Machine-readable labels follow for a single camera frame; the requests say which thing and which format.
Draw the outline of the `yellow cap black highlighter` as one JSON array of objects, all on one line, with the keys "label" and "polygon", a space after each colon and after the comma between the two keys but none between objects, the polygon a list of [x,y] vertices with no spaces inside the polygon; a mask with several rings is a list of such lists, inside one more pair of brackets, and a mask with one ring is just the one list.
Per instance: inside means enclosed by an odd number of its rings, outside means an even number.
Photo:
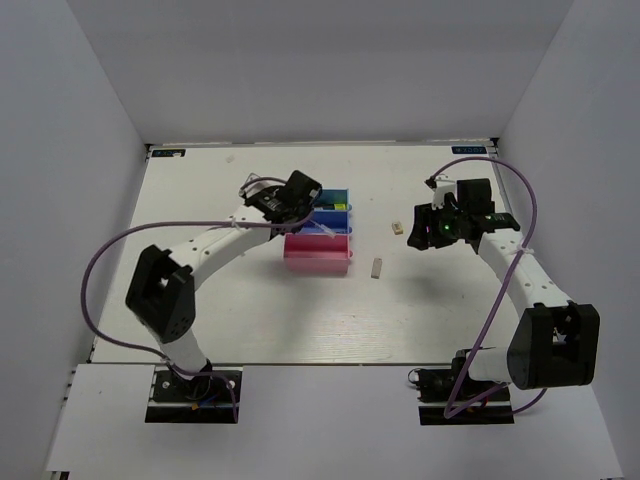
[{"label": "yellow cap black highlighter", "polygon": [[317,208],[323,211],[348,211],[350,206],[346,203],[325,203],[319,204]]}]

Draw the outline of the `blue ink pen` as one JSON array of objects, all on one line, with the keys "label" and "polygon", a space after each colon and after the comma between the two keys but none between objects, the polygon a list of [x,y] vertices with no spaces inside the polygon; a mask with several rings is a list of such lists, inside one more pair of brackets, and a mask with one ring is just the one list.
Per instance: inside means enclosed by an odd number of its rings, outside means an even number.
[{"label": "blue ink pen", "polygon": [[304,234],[326,235],[329,238],[335,238],[337,236],[337,233],[334,230],[314,220],[310,220],[309,222],[307,222],[303,226],[302,232]]}]

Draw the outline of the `small yellowish eraser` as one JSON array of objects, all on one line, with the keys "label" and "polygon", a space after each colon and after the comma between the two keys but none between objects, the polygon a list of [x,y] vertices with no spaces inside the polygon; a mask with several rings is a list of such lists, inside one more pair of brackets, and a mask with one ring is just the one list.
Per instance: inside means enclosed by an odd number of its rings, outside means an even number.
[{"label": "small yellowish eraser", "polygon": [[391,228],[395,235],[402,235],[404,233],[403,226],[400,222],[393,222]]}]

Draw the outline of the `grey long eraser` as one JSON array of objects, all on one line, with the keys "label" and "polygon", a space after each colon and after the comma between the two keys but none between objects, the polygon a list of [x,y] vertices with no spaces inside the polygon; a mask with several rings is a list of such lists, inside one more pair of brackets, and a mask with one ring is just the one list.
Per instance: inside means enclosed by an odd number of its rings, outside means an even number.
[{"label": "grey long eraser", "polygon": [[375,258],[372,262],[371,277],[379,279],[381,275],[383,261],[381,258]]}]

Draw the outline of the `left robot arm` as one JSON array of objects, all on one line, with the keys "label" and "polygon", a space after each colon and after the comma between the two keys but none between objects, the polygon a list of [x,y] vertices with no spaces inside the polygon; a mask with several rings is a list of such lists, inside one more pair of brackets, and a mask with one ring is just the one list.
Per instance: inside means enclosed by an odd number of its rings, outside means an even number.
[{"label": "left robot arm", "polygon": [[239,190],[242,204],[227,219],[177,246],[151,245],[141,252],[125,304],[154,337],[188,398],[205,396],[212,378],[192,329],[197,290],[250,249],[299,231],[322,191],[321,183],[299,170],[285,181],[250,176]]}]

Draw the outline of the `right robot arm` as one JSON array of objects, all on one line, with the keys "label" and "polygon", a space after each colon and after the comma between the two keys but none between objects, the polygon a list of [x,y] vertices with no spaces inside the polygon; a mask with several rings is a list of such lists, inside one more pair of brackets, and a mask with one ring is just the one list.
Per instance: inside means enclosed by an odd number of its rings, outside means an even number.
[{"label": "right robot arm", "polygon": [[424,251],[463,241],[492,269],[519,317],[506,347],[456,353],[449,375],[462,398],[477,397],[490,384],[521,390],[588,385],[596,367],[600,316],[579,304],[548,276],[525,248],[521,227],[499,212],[486,178],[426,182],[434,193],[414,208],[408,245]]}]

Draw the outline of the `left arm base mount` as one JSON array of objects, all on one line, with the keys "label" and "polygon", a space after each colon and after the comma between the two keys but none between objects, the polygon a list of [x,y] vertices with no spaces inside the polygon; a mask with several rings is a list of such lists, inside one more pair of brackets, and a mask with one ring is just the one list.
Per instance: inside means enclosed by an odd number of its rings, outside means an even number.
[{"label": "left arm base mount", "polygon": [[152,377],[146,407],[147,424],[236,424],[240,413],[241,370],[215,370],[219,377],[183,379],[168,369]]}]

